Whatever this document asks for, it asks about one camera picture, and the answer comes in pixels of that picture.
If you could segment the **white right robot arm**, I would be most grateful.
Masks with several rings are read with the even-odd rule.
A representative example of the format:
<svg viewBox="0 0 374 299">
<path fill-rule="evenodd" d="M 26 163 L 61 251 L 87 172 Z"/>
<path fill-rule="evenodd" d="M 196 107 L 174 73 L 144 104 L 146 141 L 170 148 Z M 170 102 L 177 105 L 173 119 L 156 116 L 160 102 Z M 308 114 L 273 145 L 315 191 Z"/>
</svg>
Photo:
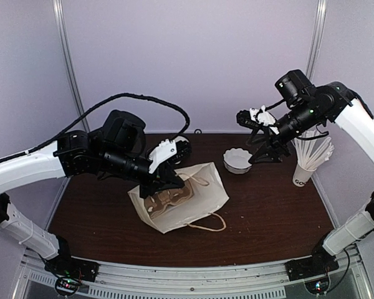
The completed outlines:
<svg viewBox="0 0 374 299">
<path fill-rule="evenodd" d="M 341 82 L 316 87 L 297 69 L 287 72 L 275 87 L 289 113 L 276 120 L 266 120 L 268 108 L 246 112 L 238 122 L 251 129 L 251 144 L 260 144 L 249 159 L 250 164 L 279 163 L 289 156 L 288 142 L 303 137 L 304 132 L 327 122 L 348 134 L 374 164 L 374 116 L 358 93 Z M 320 275 L 331 264 L 331 257 L 374 231 L 374 191 L 369 202 L 342 226 L 332 230 L 314 248 L 307 270 Z"/>
</svg>

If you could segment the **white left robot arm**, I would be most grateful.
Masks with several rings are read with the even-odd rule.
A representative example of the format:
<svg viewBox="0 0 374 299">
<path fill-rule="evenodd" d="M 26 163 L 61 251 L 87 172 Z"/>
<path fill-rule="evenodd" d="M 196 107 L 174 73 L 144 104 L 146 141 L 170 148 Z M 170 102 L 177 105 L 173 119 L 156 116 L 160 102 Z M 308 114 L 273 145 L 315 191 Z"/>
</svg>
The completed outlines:
<svg viewBox="0 0 374 299">
<path fill-rule="evenodd" d="M 41 149 L 30 149 L 0 159 L 0 230 L 52 262 L 63 276 L 77 271 L 65 239 L 48 233 L 22 215 L 7 191 L 52 178 L 80 174 L 109 175 L 138 183 L 140 196 L 179 189 L 185 184 L 173 168 L 191 152 L 182 136 L 161 141 L 147 157 L 133 152 L 145 149 L 145 122 L 129 112 L 113 110 L 102 127 L 87 133 L 66 131 Z"/>
</svg>

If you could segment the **brown paper bag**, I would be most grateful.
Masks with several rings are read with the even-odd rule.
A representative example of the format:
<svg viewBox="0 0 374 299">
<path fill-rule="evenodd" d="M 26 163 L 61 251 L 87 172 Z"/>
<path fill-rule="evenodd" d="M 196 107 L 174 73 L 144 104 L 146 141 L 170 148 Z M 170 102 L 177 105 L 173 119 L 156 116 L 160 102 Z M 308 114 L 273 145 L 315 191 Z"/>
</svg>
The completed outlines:
<svg viewBox="0 0 374 299">
<path fill-rule="evenodd" d="M 214 162 L 196 164 L 176 170 L 185 184 L 181 189 L 160 191 L 142 198 L 137 186 L 128 196 L 140 220 L 165 234 L 182 227 L 194 227 L 194 222 L 208 216 L 218 216 L 217 211 L 228 202 Z"/>
</svg>

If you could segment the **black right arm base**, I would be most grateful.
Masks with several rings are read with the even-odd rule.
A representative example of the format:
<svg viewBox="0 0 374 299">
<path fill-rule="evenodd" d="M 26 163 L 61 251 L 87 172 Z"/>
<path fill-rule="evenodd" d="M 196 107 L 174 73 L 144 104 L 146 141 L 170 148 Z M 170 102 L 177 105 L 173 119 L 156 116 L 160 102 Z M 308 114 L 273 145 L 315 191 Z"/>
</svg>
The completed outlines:
<svg viewBox="0 0 374 299">
<path fill-rule="evenodd" d="M 284 265 L 290 281 L 325 275 L 339 268 L 336 260 L 322 262 L 316 260 L 314 257 L 293 259 L 286 262 Z"/>
</svg>

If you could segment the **brown cardboard cup carrier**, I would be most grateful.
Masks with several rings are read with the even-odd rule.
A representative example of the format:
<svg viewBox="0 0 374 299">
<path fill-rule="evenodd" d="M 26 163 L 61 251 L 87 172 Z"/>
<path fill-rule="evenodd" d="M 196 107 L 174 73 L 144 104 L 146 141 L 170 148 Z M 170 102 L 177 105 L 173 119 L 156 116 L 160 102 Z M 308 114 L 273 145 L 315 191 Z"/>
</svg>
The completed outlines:
<svg viewBox="0 0 374 299">
<path fill-rule="evenodd" d="M 194 195 L 190 182 L 185 182 L 185 186 L 181 189 L 171 189 L 158 192 L 153 196 L 149 196 L 144 200 L 144 207 L 151 219 L 154 219 L 171 207 L 176 207 Z"/>
</svg>

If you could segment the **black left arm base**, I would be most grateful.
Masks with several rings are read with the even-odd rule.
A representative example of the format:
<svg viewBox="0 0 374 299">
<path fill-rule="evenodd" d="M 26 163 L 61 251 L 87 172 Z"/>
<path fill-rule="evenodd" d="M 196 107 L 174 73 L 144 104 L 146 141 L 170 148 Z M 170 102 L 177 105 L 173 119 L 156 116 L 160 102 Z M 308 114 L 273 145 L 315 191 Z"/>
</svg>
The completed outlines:
<svg viewBox="0 0 374 299">
<path fill-rule="evenodd" d="M 99 264 L 73 257 L 57 256 L 53 259 L 42 259 L 44 269 L 56 277 L 73 278 L 77 281 L 94 282 Z"/>
</svg>

